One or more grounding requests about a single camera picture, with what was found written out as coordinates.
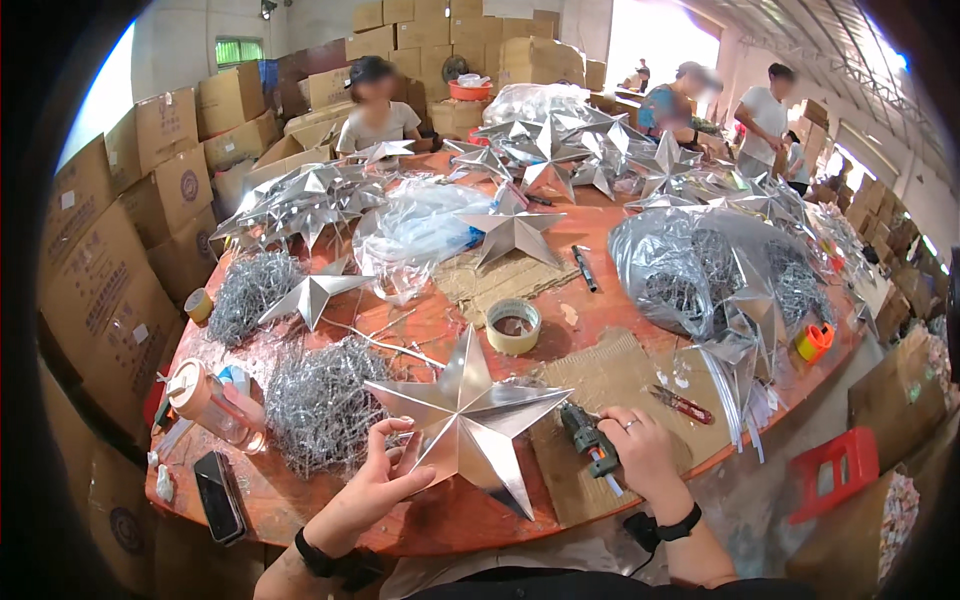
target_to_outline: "ceiling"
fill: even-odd
[[[743,32],[823,89],[873,116],[944,181],[944,146],[864,0],[683,0]]]

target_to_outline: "smartphone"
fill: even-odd
[[[211,450],[193,464],[193,472],[214,541],[229,546],[243,538],[247,523],[237,503],[239,493],[227,457]]]

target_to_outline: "woman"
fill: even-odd
[[[790,144],[790,152],[786,158],[786,163],[790,165],[786,173],[787,185],[797,190],[802,198],[810,187],[810,171],[806,168],[804,147],[800,145],[800,138],[792,130],[783,137],[783,143]]]
[[[691,127],[693,108],[690,100],[703,101],[705,94],[723,89],[713,69],[697,62],[688,61],[677,68],[677,78],[672,84],[654,87],[640,103],[636,112],[637,128],[659,142],[665,131],[672,131],[677,143],[697,152],[708,152],[698,143],[698,132]]]
[[[530,544],[519,544],[496,551],[494,558],[487,552],[443,559],[400,559],[383,583],[380,598],[814,597],[805,585],[796,582],[740,581],[730,556],[710,532],[700,508],[677,474],[666,428],[637,409],[613,406],[601,411],[600,416],[597,428],[616,447],[623,465],[621,478],[631,490],[646,498],[660,528],[682,529],[677,537],[667,535],[669,540],[660,543],[665,546],[660,552],[666,553],[673,585],[651,588],[617,573],[601,572],[599,568],[615,565],[615,559],[596,540],[580,540],[573,542],[579,544],[577,548],[551,547],[548,552],[537,553]],[[326,598],[332,593],[337,582],[331,579],[331,573],[336,572],[337,564],[331,560],[345,556],[361,534],[436,476],[433,466],[419,467],[403,475],[394,473],[404,448],[386,450],[387,436],[413,428],[409,417],[382,420],[371,428],[367,462],[300,530],[297,543],[292,543],[264,571],[256,584],[255,600]]]
[[[433,140],[417,131],[420,118],[410,105],[391,100],[396,93],[396,68],[380,57],[362,57],[350,67],[347,87],[357,107],[340,131],[340,157],[366,150],[380,142],[413,139],[414,150],[429,150]]]

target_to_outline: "black wristband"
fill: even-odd
[[[703,516],[703,511],[700,510],[700,505],[696,502],[693,503],[693,508],[690,509],[690,514],[684,517],[684,520],[680,521],[676,525],[666,525],[666,526],[657,526],[657,537],[663,541],[673,541],[679,540],[680,538],[688,538],[690,532],[693,531],[693,528],[700,522],[700,517]]]

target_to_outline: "concrete floor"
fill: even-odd
[[[787,464],[794,456],[847,430],[847,390],[884,354],[876,340],[868,338],[845,367],[836,370],[812,396],[763,434],[763,465],[756,451],[745,447],[742,454],[733,455],[690,482],[704,520],[730,552],[741,577],[782,576],[786,559],[812,530],[813,520],[797,527],[786,523],[798,498],[797,482],[788,473]],[[620,529],[626,516],[589,526],[605,540],[625,575],[648,558]],[[657,552],[634,577],[651,585],[668,583],[665,557],[665,552]]]

